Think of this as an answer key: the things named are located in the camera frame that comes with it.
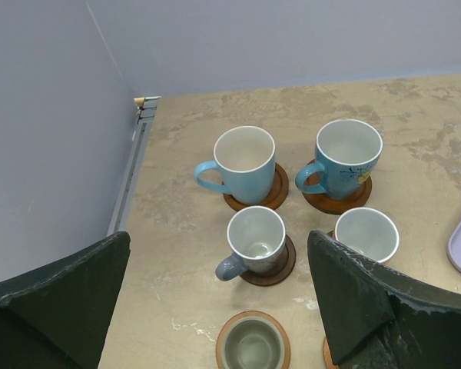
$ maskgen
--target blue mug handle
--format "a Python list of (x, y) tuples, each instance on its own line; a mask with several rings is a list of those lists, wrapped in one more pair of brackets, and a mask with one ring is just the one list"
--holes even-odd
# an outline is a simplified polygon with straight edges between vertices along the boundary
[(232, 254), (225, 258), (215, 269), (215, 275), (221, 281), (227, 282), (232, 278), (236, 278), (239, 274), (243, 274), (247, 270), (242, 258), (236, 254)]
[(200, 179), (200, 174), (204, 171), (219, 171), (219, 166), (215, 160), (205, 161), (197, 165), (193, 171), (194, 180), (203, 188), (207, 190), (222, 192), (223, 194), (231, 194), (229, 188), (225, 184), (216, 184), (209, 181)]
[(314, 186), (306, 186), (304, 183), (306, 180), (317, 173), (318, 171), (324, 171), (324, 165), (320, 161), (316, 161), (313, 164), (306, 165), (304, 168), (300, 169), (299, 173), (295, 177), (295, 185), (300, 189), (301, 192), (305, 194), (324, 194), (327, 191), (320, 184), (315, 184)]

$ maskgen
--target beige table surface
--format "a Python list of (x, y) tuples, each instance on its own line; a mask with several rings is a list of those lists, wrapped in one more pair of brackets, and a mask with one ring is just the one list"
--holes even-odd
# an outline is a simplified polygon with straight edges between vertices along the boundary
[[(461, 218), (461, 75), (162, 98), (131, 206), (131, 256), (100, 368), (214, 368), (219, 330), (247, 310), (284, 326), (291, 368), (324, 367), (306, 241), (313, 229), (330, 231), (337, 216), (309, 206), (294, 177), (313, 158), (320, 127), (338, 118), (367, 121), (383, 136), (366, 206), (399, 228), (400, 249), (388, 265), (461, 293), (461, 274), (446, 256)], [(193, 180), (194, 166), (211, 160), (217, 138), (238, 125), (273, 135), (290, 180), (277, 212), (297, 263), (270, 288), (215, 277), (230, 254), (226, 228), (234, 211)]]

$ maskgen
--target wall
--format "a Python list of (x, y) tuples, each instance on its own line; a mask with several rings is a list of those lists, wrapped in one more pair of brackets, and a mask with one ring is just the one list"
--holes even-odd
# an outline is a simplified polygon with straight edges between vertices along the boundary
[(134, 115), (84, 2), (0, 2), (0, 281), (105, 236)]
[(461, 72), (461, 0), (88, 0), (138, 95)]

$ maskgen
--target wooden coaster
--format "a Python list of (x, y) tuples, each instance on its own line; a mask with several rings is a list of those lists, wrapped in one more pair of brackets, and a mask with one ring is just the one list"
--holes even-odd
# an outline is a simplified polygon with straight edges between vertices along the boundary
[(328, 345), (328, 340), (326, 338), (324, 338), (323, 343), (323, 357), (326, 369), (338, 369), (338, 365), (333, 364), (333, 361), (331, 360), (330, 346)]
[[(274, 183), (271, 185), (271, 190), (268, 193), (268, 196), (262, 200), (260, 204), (256, 205), (266, 206), (267, 208), (276, 210), (284, 203), (288, 193), (289, 178), (287, 173), (278, 163), (275, 163)], [(235, 211), (251, 206), (239, 202), (231, 194), (224, 194), (224, 200)]]
[(271, 315), (265, 314), (261, 311), (244, 311), (237, 315), (234, 315), (231, 319), (227, 321), (227, 323), (222, 327), (221, 332), (218, 334), (217, 343), (215, 344), (215, 356), (217, 358), (217, 366), (218, 369), (225, 369), (224, 366), (224, 358), (222, 357), (222, 352), (224, 350), (224, 339), (226, 334), (228, 333), (229, 329), (240, 319), (243, 317), (261, 317), (262, 319), (267, 320), (270, 322), (275, 328), (280, 332), (280, 336), (284, 340), (285, 345), (285, 357), (284, 357), (284, 364), (280, 369), (288, 369), (290, 366), (290, 357), (292, 355), (290, 349), (290, 340), (287, 336), (287, 333), (284, 330), (284, 327), (278, 323), (278, 321), (272, 317)]
[[(315, 160), (313, 159), (308, 164), (313, 164)], [(319, 178), (316, 174), (311, 175), (305, 182), (307, 186), (317, 185), (319, 183)], [(352, 193), (349, 197), (344, 198), (343, 200), (333, 200), (329, 198), (326, 194), (302, 194), (306, 201), (313, 205), (317, 210), (322, 211), (326, 214), (341, 215), (347, 210), (353, 208), (359, 208), (364, 206), (369, 199), (370, 192), (372, 192), (372, 178), (368, 179), (362, 183), (360, 188)]]
[(278, 257), (275, 266), (262, 274), (255, 274), (252, 271), (245, 271), (240, 275), (246, 282), (255, 284), (261, 287), (273, 286), (279, 284), (294, 269), (296, 259), (295, 246), (290, 237), (285, 236), (285, 247), (282, 254)]

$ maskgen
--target cup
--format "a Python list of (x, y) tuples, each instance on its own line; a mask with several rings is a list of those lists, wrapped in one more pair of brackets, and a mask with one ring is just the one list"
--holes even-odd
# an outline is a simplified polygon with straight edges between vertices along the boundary
[[(218, 171), (224, 184), (200, 179), (204, 171)], [(259, 204), (271, 190), (275, 175), (275, 141), (264, 129), (232, 128), (214, 146), (214, 160), (194, 169), (194, 180), (203, 188), (231, 194), (242, 204)]]
[(335, 240), (369, 259), (386, 263), (400, 245), (400, 234), (393, 221), (372, 208), (345, 211), (337, 220)]
[[(368, 179), (382, 150), (383, 139), (371, 125), (356, 119), (331, 121), (317, 133), (316, 162), (299, 171), (295, 184), (305, 194), (343, 200)], [(319, 184), (305, 185), (315, 173)]]
[(285, 247), (285, 224), (280, 215), (264, 206), (250, 206), (237, 212), (227, 226), (232, 254), (215, 270), (221, 281), (245, 271), (269, 271)]
[(281, 369), (290, 363), (285, 330), (260, 311), (232, 317), (219, 334), (216, 351), (219, 369)]

